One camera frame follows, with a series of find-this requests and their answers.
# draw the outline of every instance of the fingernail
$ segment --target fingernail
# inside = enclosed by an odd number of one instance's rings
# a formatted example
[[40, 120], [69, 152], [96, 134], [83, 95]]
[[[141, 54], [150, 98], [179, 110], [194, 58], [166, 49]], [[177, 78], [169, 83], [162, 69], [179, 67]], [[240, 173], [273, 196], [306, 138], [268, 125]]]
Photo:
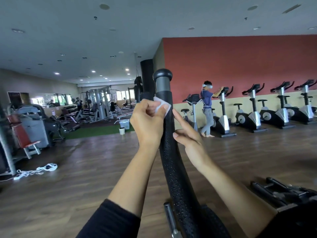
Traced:
[[163, 104], [162, 107], [165, 108], [165, 110], [168, 109], [168, 105], [167, 104]]

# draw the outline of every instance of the ceiling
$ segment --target ceiling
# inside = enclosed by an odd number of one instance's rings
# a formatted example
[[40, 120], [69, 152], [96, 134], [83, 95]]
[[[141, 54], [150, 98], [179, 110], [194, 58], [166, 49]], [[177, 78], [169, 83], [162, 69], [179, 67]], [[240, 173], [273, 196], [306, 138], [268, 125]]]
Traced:
[[316, 10], [317, 0], [1, 0], [0, 68], [86, 85], [130, 82], [134, 52], [139, 64], [153, 58], [162, 37], [317, 34], [308, 29]]

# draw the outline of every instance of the plastic container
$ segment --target plastic container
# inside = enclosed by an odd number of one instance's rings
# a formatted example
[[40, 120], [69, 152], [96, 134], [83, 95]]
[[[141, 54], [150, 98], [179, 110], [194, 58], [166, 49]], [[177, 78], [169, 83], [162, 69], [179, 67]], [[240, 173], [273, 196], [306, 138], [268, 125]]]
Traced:
[[120, 127], [130, 129], [130, 119], [123, 119], [119, 121]]
[[121, 135], [124, 135], [125, 134], [125, 128], [119, 128], [119, 132]]

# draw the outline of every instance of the green artificial turf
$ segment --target green artificial turf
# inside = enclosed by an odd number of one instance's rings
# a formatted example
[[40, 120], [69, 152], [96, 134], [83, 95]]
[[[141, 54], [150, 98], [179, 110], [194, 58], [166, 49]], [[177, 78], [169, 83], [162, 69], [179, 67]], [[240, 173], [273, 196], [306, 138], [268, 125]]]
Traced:
[[[93, 127], [93, 128], [80, 128], [75, 132], [70, 132], [65, 135], [66, 139], [79, 139], [79, 138], [87, 138], [99, 135], [112, 135], [119, 133], [120, 125], [112, 125], [112, 126], [102, 126], [102, 127]], [[125, 132], [134, 131], [132, 125], [130, 125], [130, 129]]]

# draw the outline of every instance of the black sleeve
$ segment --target black sleeve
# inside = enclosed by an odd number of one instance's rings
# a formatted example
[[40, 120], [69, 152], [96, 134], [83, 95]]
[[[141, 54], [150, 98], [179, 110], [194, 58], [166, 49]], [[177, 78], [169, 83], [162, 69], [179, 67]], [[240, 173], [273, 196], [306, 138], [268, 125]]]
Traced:
[[311, 202], [278, 213], [257, 238], [317, 237], [317, 204]]
[[141, 219], [106, 199], [76, 238], [136, 238]]

